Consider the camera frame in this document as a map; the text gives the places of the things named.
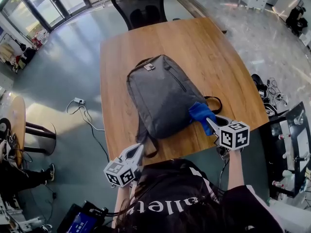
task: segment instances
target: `backpack strap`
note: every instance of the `backpack strap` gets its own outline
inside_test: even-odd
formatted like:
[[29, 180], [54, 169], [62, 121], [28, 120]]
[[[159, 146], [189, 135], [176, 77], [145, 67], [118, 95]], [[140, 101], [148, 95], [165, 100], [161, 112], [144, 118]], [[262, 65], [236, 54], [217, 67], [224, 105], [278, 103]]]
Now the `backpack strap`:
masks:
[[222, 104], [221, 100], [220, 100], [218, 97], [205, 96], [204, 98], [205, 98], [206, 100], [208, 100], [208, 99], [217, 99], [217, 100], [218, 100], [218, 102], [219, 102], [219, 104], [220, 104], [220, 108], [217, 109], [217, 110], [213, 110], [212, 112], [213, 112], [214, 114], [218, 114], [218, 113], [220, 113], [220, 112], [222, 111], [222, 109], [223, 109], [223, 104]]
[[144, 143], [147, 138], [149, 138], [155, 147], [155, 151], [150, 154], [145, 154], [146, 158], [152, 158], [159, 152], [159, 143], [155, 138], [153, 138], [147, 131], [143, 121], [141, 120], [140, 116], [138, 115], [139, 122], [138, 122], [138, 131], [136, 135], [136, 142], [137, 143]]

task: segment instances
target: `black and white marker cube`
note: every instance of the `black and white marker cube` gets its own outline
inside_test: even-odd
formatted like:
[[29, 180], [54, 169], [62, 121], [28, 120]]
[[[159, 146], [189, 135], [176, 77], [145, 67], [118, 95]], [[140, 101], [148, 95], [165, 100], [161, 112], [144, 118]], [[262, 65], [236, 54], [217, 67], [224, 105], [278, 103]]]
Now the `black and white marker cube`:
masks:
[[237, 150], [249, 145], [249, 126], [243, 122], [237, 122], [219, 128], [220, 145]]
[[118, 161], [110, 161], [104, 169], [108, 181], [120, 187], [129, 184], [134, 178], [134, 173], [130, 165], [124, 165]]

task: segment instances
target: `power strip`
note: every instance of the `power strip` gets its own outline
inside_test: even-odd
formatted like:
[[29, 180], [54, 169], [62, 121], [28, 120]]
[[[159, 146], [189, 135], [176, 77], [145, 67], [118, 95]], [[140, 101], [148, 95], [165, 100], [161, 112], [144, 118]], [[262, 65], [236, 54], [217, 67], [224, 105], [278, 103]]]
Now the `power strip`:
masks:
[[83, 99], [79, 99], [79, 98], [74, 98], [74, 100], [76, 103], [79, 103], [79, 104], [85, 104], [86, 102], [83, 100]]

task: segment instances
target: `gray floor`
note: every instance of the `gray floor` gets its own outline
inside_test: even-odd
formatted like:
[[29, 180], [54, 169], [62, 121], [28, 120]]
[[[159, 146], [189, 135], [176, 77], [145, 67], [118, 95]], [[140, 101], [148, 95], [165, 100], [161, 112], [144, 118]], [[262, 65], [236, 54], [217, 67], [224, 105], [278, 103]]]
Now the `gray floor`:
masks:
[[288, 30], [284, 21], [266, 5], [261, 12], [238, 6], [238, 0], [198, 0], [228, 29], [226, 34], [244, 61], [250, 74], [258, 74], [264, 83], [274, 77], [280, 91], [288, 96], [278, 111], [303, 101], [311, 122], [311, 54]]
[[[229, 5], [236, 0], [219, 2], [220, 5], [216, 0], [208, 4], [212, 5], [215, 16], [228, 26], [228, 38], [250, 72], [261, 72], [259, 74], [263, 79], [281, 76], [278, 83], [284, 93], [304, 86], [300, 92], [288, 94], [291, 104], [294, 104], [296, 97], [306, 99], [310, 85], [291, 65], [308, 74], [306, 68], [309, 63], [282, 22], [268, 11], [259, 14]], [[168, 20], [192, 18], [175, 0], [165, 0], [165, 11]], [[58, 195], [50, 221], [55, 228], [73, 203], [82, 204], [88, 200], [99, 207], [114, 209], [117, 190], [111, 189], [104, 177], [103, 169], [107, 161], [103, 150], [92, 138], [90, 127], [84, 123], [81, 115], [78, 112], [68, 115], [65, 108], [74, 97], [84, 99], [95, 126], [100, 129], [104, 127], [99, 77], [100, 43], [126, 31], [123, 19], [113, 6], [107, 4], [104, 9], [97, 7], [86, 11], [55, 30], [47, 44], [15, 80], [13, 92], [25, 98], [27, 120], [38, 124], [52, 122], [57, 130], [57, 145], [53, 155], [31, 154], [34, 162], [29, 164], [29, 169], [38, 171], [50, 162], [56, 164], [56, 180], [50, 184]], [[95, 132], [95, 135], [106, 147], [104, 133]], [[33, 145], [35, 142], [28, 137], [27, 144]], [[188, 158], [205, 171], [212, 182], [217, 183], [223, 163], [214, 149]], [[252, 132], [251, 146], [244, 151], [243, 159], [246, 182], [252, 184], [256, 192], [266, 199], [266, 169], [258, 131]], [[222, 188], [226, 187], [226, 183], [227, 170]], [[42, 213], [48, 218], [51, 192], [40, 186], [32, 189], [32, 194], [30, 190], [20, 193], [26, 217]]]

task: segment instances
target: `blue cloth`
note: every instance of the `blue cloth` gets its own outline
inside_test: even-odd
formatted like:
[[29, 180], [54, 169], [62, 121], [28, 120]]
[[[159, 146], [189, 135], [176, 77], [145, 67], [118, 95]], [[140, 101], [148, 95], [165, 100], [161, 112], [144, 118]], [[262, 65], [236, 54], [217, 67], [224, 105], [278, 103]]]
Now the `blue cloth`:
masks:
[[212, 132], [207, 125], [206, 118], [208, 117], [216, 122], [216, 116], [205, 103], [195, 102], [189, 109], [189, 113], [193, 120], [196, 120], [202, 124], [207, 136], [212, 135]]

